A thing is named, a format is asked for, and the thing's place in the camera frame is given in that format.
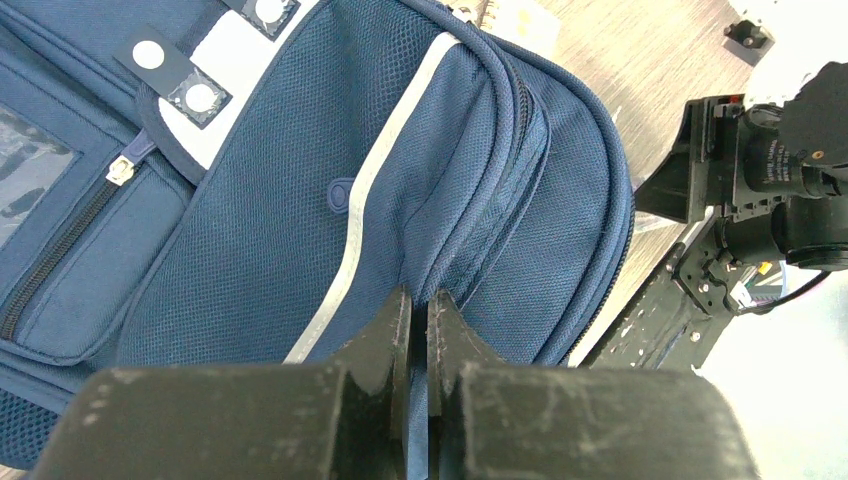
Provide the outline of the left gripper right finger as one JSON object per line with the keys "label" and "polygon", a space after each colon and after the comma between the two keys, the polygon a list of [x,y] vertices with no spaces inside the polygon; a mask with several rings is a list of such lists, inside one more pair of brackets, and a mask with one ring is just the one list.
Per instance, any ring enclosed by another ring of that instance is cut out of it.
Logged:
{"label": "left gripper right finger", "polygon": [[427,307],[434,479],[755,479],[723,395],[693,374],[506,362],[451,294]]}

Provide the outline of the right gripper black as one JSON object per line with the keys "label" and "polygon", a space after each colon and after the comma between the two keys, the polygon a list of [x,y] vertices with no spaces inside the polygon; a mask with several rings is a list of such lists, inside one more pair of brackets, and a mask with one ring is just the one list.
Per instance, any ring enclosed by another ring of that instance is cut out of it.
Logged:
{"label": "right gripper black", "polygon": [[779,130],[785,108],[746,107],[741,96],[685,105],[685,153],[672,151],[635,192],[636,209],[677,223],[720,216],[742,221],[792,197],[847,196],[847,166],[824,162],[822,149],[791,149]]}

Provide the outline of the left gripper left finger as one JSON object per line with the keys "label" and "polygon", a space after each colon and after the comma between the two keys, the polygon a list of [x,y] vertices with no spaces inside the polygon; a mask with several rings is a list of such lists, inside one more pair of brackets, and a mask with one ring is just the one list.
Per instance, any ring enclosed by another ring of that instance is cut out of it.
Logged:
{"label": "left gripper left finger", "polygon": [[402,479],[412,299],[320,363],[115,368],[60,419],[35,479]]}

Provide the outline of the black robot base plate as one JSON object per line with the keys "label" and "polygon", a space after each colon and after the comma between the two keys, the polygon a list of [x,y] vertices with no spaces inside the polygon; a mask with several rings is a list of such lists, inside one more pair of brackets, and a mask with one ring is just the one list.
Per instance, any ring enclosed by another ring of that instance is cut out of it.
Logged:
{"label": "black robot base plate", "polygon": [[733,288],[758,266],[733,258],[713,227],[675,243],[580,365],[699,370],[743,309]]}

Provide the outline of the navy blue backpack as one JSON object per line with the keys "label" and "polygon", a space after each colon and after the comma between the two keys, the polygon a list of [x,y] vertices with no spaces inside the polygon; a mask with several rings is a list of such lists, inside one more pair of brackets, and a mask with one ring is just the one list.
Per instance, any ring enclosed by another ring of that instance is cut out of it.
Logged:
{"label": "navy blue backpack", "polygon": [[317,361],[398,285],[560,365],[632,221],[595,94],[437,1],[5,1],[1,462],[99,370]]}

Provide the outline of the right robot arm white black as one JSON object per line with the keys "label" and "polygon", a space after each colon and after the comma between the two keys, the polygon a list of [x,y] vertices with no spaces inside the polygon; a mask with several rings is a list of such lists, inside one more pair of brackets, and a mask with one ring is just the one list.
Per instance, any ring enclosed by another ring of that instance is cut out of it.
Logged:
{"label": "right robot arm white black", "polygon": [[847,67],[826,64],[781,106],[740,95],[686,103],[677,138],[636,190],[639,210],[679,223],[717,218],[745,263],[847,267]]}

